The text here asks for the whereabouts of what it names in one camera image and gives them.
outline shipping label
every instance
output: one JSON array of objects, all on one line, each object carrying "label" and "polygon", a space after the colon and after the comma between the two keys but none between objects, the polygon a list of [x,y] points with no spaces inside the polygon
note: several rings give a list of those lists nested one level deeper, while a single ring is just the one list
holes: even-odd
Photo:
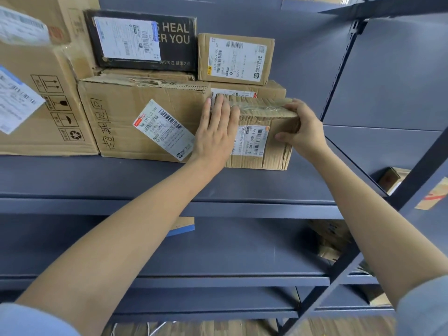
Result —
[{"label": "shipping label", "polygon": [[160,61],[157,22],[98,16],[94,21],[104,57]]},{"label": "shipping label", "polygon": [[208,74],[248,81],[260,81],[266,45],[210,38]]},{"label": "shipping label", "polygon": [[154,100],[149,101],[133,125],[179,161],[193,150],[194,135]]},{"label": "shipping label", "polygon": [[218,94],[235,95],[238,97],[256,98],[257,94],[250,91],[224,90],[222,88],[211,89],[211,108],[215,106],[215,99]]},{"label": "shipping label", "polygon": [[0,6],[0,40],[10,45],[47,45],[50,35],[42,21]]},{"label": "shipping label", "polygon": [[0,131],[10,134],[45,100],[0,66]]},{"label": "shipping label", "polygon": [[238,126],[232,155],[263,157],[269,126]]}]

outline human arm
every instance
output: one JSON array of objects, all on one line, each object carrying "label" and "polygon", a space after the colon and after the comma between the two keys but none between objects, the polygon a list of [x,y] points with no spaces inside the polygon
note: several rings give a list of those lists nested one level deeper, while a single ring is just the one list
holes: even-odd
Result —
[{"label": "human arm", "polygon": [[224,167],[238,118],[238,107],[230,109],[223,96],[210,118],[208,99],[189,161],[83,236],[16,303],[57,316],[82,335],[100,335],[173,222]]},{"label": "human arm", "polygon": [[301,128],[276,139],[294,146],[325,180],[392,305],[418,285],[448,274],[448,258],[332,152],[314,112],[299,100],[286,107],[297,111]]}]

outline recycling symbol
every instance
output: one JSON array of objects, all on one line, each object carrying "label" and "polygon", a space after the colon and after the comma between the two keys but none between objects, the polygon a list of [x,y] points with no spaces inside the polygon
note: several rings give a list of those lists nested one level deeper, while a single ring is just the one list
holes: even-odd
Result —
[{"label": "recycling symbol", "polygon": [[78,131],[70,131],[69,134],[72,137],[72,139],[75,139],[75,140],[82,139],[82,135]]}]

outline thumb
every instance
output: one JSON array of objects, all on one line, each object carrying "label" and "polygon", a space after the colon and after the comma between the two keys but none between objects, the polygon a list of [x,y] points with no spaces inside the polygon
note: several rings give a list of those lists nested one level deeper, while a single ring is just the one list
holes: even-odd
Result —
[{"label": "thumb", "polygon": [[294,134],[292,133],[286,133],[286,132],[281,132],[281,133],[277,133],[274,138],[277,141],[280,142],[287,142],[288,144],[291,144],[293,142],[294,139]]}]

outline human hand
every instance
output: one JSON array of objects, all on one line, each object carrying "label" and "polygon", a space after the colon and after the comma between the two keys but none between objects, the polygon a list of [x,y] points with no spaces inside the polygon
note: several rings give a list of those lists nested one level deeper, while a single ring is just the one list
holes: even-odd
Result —
[{"label": "human hand", "polygon": [[298,133],[277,133],[275,139],[292,145],[299,154],[311,163],[330,148],[323,133],[322,122],[316,117],[313,110],[303,101],[293,99],[292,103],[284,106],[286,109],[297,112],[300,118]]},{"label": "human hand", "polygon": [[189,163],[205,162],[208,170],[216,175],[223,169],[227,159],[232,153],[235,136],[238,130],[240,109],[232,106],[218,95],[210,118],[211,99],[208,98],[202,108],[201,122],[196,132],[193,153]]}]

